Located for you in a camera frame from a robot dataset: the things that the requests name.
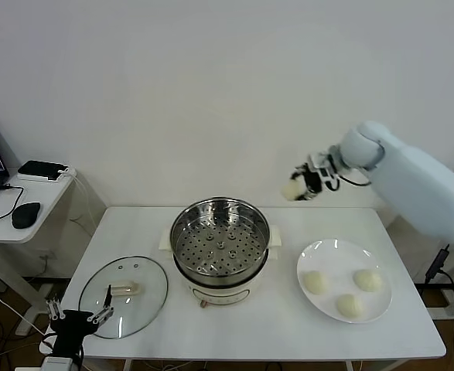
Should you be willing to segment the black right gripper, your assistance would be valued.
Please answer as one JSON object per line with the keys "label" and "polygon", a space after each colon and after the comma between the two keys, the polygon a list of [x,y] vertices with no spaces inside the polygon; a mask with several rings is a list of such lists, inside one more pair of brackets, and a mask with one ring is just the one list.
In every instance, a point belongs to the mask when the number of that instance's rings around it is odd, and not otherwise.
{"label": "black right gripper", "polygon": [[307,165],[299,165],[295,167],[295,171],[291,174],[290,179],[297,181],[304,179],[306,184],[306,192],[295,197],[295,201],[309,201],[314,199],[323,191],[323,184],[318,172],[308,170]]}

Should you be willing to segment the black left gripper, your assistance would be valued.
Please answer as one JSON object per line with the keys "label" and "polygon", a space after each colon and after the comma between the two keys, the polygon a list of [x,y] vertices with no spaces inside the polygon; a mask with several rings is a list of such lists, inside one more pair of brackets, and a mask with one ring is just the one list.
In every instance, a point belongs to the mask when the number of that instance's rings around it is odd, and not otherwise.
{"label": "black left gripper", "polygon": [[50,323],[51,329],[56,333],[52,355],[78,356],[82,349],[84,338],[97,331],[95,323],[104,323],[113,315],[114,308],[111,305],[111,301],[110,284],[106,290],[103,308],[95,314],[88,311],[63,311],[59,298],[47,299],[48,316],[50,319],[56,319]]}

